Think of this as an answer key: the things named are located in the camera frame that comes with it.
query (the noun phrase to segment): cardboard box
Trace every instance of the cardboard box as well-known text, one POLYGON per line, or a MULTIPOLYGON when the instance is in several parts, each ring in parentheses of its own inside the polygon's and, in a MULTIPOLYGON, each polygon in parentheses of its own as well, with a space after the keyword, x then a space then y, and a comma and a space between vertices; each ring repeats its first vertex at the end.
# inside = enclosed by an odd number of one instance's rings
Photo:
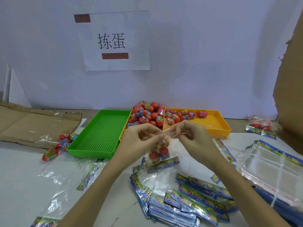
POLYGON ((273 93, 283 127, 277 134, 303 154, 303 12, 287 44, 273 93))
POLYGON ((29 108, 0 101, 0 140, 23 145, 54 148, 59 134, 73 131, 81 122, 82 113, 29 108))

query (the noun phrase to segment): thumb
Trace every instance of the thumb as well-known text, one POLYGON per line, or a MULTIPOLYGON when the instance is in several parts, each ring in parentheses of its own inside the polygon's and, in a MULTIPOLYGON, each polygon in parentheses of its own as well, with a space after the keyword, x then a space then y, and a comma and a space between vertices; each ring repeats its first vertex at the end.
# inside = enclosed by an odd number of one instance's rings
POLYGON ((143 141, 144 148, 150 149, 150 148, 154 147, 157 144, 157 142, 164 139, 164 136, 165 136, 164 134, 159 134, 159 135, 155 135, 155 136, 151 137, 148 140, 143 141))
POLYGON ((191 140, 188 139, 184 134, 180 135, 179 141, 180 141, 180 143, 183 144, 183 146, 185 147, 186 150, 189 149, 191 140))

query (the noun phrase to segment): brown tape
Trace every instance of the brown tape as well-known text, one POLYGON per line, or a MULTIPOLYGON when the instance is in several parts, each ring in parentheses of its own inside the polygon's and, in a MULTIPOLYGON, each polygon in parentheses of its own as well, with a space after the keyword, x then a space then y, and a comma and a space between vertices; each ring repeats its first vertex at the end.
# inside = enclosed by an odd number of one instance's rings
POLYGON ((128 59, 128 53, 102 53, 103 60, 128 59))
POLYGON ((76 23, 88 23, 91 22, 89 14, 74 14, 76 23))

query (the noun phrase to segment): white wall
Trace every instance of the white wall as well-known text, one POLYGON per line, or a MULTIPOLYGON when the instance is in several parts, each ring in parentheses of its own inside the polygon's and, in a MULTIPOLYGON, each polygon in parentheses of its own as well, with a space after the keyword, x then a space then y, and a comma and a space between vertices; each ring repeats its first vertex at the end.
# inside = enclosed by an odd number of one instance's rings
POLYGON ((0 0, 0 53, 33 107, 138 100, 276 116, 272 91, 303 0, 0 0), (74 14, 148 10, 151 71, 86 72, 74 14))

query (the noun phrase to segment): person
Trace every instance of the person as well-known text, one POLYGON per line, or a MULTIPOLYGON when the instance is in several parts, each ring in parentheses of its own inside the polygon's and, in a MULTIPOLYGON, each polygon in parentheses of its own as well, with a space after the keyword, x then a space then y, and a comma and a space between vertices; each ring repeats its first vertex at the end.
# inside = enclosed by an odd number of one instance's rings
MULTIPOLYGON (((172 138, 180 140, 191 157, 205 165, 221 179, 249 226, 289 226, 222 156, 210 134, 202 125, 184 120, 173 125, 170 133, 172 138)), ((149 123, 126 129, 112 159, 86 193, 59 222, 58 227, 93 226, 115 180, 128 166, 163 138, 164 134, 161 133, 161 130, 149 123), (148 133, 157 135, 142 141, 141 138, 148 133)))

